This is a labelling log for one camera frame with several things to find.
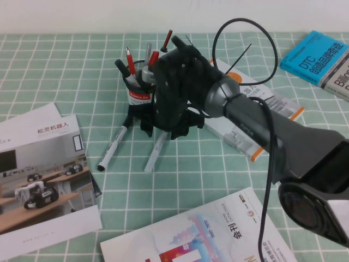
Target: green grid tablecloth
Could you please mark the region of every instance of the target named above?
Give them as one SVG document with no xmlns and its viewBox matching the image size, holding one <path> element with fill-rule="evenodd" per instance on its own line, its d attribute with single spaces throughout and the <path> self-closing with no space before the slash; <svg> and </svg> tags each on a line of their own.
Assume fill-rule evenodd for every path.
<svg viewBox="0 0 349 262">
<path fill-rule="evenodd" d="M 305 33 L 273 33 L 280 57 Z M 349 44 L 349 33 L 330 36 Z M 162 46 L 163 34 L 125 35 L 0 35 L 0 121 L 55 101 L 60 113 L 77 114 L 89 166 L 103 189 L 99 208 L 103 229 L 11 261 L 102 261 L 99 243 L 169 216 L 208 203 L 248 186 L 262 200 L 268 156 L 256 163 L 223 144 L 205 128 L 191 128 L 187 137 L 166 141 L 152 174 L 143 173 L 153 138 L 139 123 L 124 137 L 117 157 L 105 172 L 96 165 L 127 113 L 125 84 L 114 65 L 145 56 L 149 41 Z M 188 34 L 211 58 L 214 34 Z M 232 64 L 252 43 L 237 68 L 264 79 L 273 69 L 268 40 L 257 33 L 226 33 L 218 41 L 217 58 Z M 335 129 L 349 137 L 349 103 L 278 69 L 267 86 L 305 106 L 299 122 Z M 301 229 L 281 209 L 273 186 L 268 213 L 298 261 L 348 262 L 349 251 Z"/>
</svg>

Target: red marker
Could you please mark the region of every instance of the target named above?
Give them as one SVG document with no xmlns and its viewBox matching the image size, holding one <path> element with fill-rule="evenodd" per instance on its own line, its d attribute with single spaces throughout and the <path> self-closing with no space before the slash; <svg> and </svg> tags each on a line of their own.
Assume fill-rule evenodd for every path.
<svg viewBox="0 0 349 262">
<path fill-rule="evenodd" d="M 130 73 L 136 77 L 136 68 L 135 68 L 135 64 L 133 62 L 132 59 L 132 55 L 130 53 L 130 50 L 128 47 L 126 47 L 126 58 L 127 58 L 127 62 L 129 63 L 129 69 L 130 69 Z"/>
<path fill-rule="evenodd" d="M 149 66 L 151 66 L 153 63 L 155 63 L 156 60 L 159 58 L 159 52 L 154 51 L 152 53 L 151 59 L 149 60 Z"/>
<path fill-rule="evenodd" d="M 163 52 L 163 53 L 167 53 L 167 45 L 168 45 L 168 43 L 170 41 L 170 37 L 172 35 L 172 32 L 173 32 L 172 30 L 169 30 L 169 33 L 167 34 L 166 40 L 164 42 L 164 45 L 160 49 L 160 51 Z"/>
</svg>

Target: white book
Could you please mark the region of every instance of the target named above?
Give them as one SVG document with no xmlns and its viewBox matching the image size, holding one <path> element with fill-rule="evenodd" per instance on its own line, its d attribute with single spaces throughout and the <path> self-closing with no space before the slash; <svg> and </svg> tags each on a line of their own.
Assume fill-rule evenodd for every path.
<svg viewBox="0 0 349 262">
<path fill-rule="evenodd" d="M 221 60 L 217 60 L 217 66 L 222 72 L 229 69 L 229 65 Z M 233 68 L 228 75 L 239 83 L 256 82 L 253 78 L 245 75 L 239 70 Z M 292 100 L 283 97 L 279 93 L 271 90 L 266 85 L 258 86 L 240 86 L 240 91 L 247 97 L 259 97 L 264 99 L 273 111 L 288 117 L 291 120 L 296 120 L 304 111 L 304 107 L 298 105 Z M 241 129 L 235 126 L 230 120 L 225 117 L 205 119 L 205 126 L 212 133 L 223 139 L 227 144 L 235 147 L 241 153 L 245 154 L 251 161 L 257 158 L 264 151 L 257 143 L 247 136 Z"/>
<path fill-rule="evenodd" d="M 258 262 L 262 205 L 251 187 L 101 243 L 105 262 Z M 296 262 L 267 216 L 263 262 Z"/>
</svg>

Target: robot photo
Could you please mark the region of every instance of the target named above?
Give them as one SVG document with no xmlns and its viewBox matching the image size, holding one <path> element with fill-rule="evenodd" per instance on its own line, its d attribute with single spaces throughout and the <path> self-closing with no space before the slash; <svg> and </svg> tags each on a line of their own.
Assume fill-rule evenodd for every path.
<svg viewBox="0 0 349 262">
<path fill-rule="evenodd" d="M 79 165 L 74 165 L 74 166 L 71 166 L 70 168 L 68 168 L 68 170 L 66 171 L 66 175 L 69 176 L 69 175 L 74 175 L 76 174 L 77 172 L 81 172 L 83 170 L 83 166 L 81 164 Z"/>
<path fill-rule="evenodd" d="M 55 202 L 59 198 L 58 192 L 53 187 L 45 187 L 43 181 L 34 182 L 27 187 L 15 189 L 15 198 L 25 209 L 42 208 Z"/>
</svg>

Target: orange stripe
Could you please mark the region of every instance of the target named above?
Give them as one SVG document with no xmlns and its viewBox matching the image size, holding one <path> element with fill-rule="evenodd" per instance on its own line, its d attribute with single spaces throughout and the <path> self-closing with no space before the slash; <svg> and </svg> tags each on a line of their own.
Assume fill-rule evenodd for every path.
<svg viewBox="0 0 349 262">
<path fill-rule="evenodd" d="M 291 120 L 294 120 L 295 118 L 297 118 L 297 116 L 299 116 L 302 112 L 304 111 L 304 107 L 302 106 L 293 116 L 290 117 Z M 258 157 L 258 155 L 260 153 L 262 153 L 263 148 L 260 147 L 251 157 L 252 162 L 254 162 L 256 160 L 256 158 Z"/>
<path fill-rule="evenodd" d="M 258 150 L 251 157 L 252 162 L 254 162 L 258 157 L 258 155 L 262 152 L 263 152 L 263 148 L 262 147 L 258 148 Z"/>
<path fill-rule="evenodd" d="M 291 120 L 294 120 L 304 111 L 304 107 L 302 106 L 293 116 L 290 117 Z"/>
</svg>

